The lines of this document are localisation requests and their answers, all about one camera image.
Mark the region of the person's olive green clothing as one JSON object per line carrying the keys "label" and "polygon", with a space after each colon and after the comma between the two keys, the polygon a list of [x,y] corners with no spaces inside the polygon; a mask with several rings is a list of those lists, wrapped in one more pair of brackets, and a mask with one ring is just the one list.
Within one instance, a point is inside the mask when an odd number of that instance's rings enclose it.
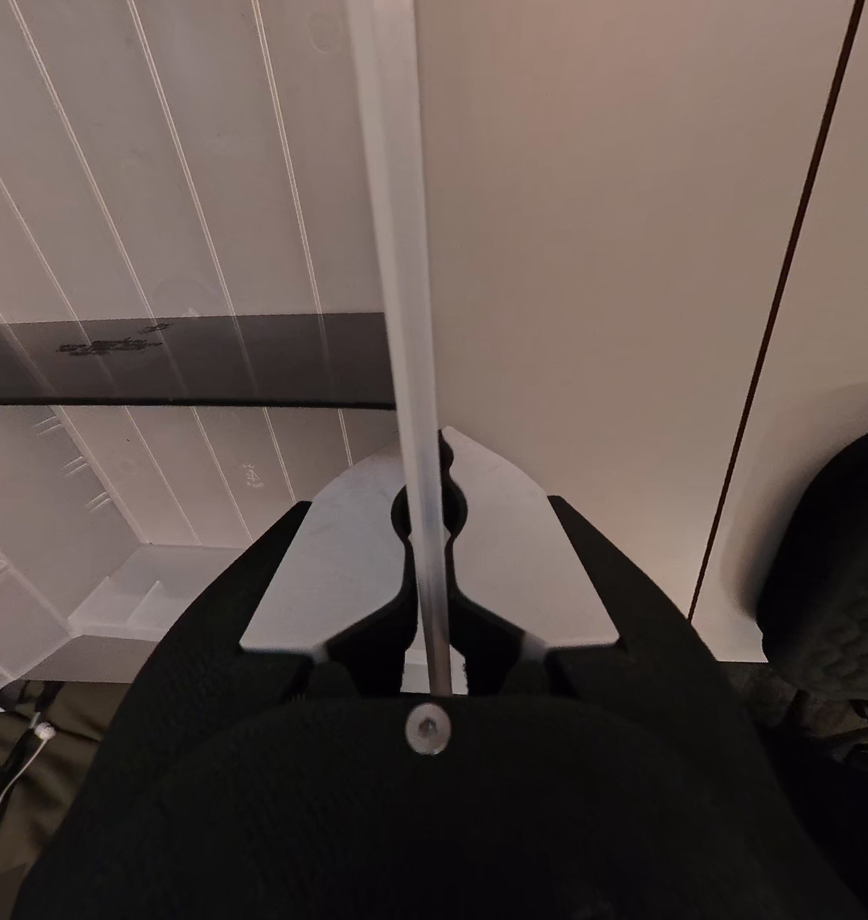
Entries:
{"label": "person's olive green clothing", "polygon": [[121,804],[168,735],[167,684],[25,686],[0,715],[0,918],[127,918],[142,896]]}

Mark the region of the clear plastic storage bin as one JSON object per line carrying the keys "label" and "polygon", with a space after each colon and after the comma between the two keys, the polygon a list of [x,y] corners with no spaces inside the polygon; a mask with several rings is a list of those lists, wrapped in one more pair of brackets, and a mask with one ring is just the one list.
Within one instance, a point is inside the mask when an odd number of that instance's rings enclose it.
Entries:
{"label": "clear plastic storage bin", "polygon": [[396,407],[0,407],[0,689],[126,681],[431,374],[417,2],[0,2],[0,324],[382,314]]}

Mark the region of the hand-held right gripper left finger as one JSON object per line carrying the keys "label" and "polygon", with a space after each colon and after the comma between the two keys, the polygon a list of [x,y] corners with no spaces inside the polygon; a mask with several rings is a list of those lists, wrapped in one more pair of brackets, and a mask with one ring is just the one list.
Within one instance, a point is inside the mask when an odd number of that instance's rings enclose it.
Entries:
{"label": "hand-held right gripper left finger", "polygon": [[392,443],[312,501],[241,640],[257,653],[403,677],[417,582],[401,448]]}

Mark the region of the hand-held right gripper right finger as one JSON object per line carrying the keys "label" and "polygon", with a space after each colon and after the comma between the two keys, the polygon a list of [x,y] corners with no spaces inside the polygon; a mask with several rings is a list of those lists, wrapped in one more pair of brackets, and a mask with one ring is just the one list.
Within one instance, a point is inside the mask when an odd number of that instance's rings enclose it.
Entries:
{"label": "hand-held right gripper right finger", "polygon": [[612,648],[620,633],[547,493],[452,427],[440,430],[452,649],[467,682],[520,661]]}

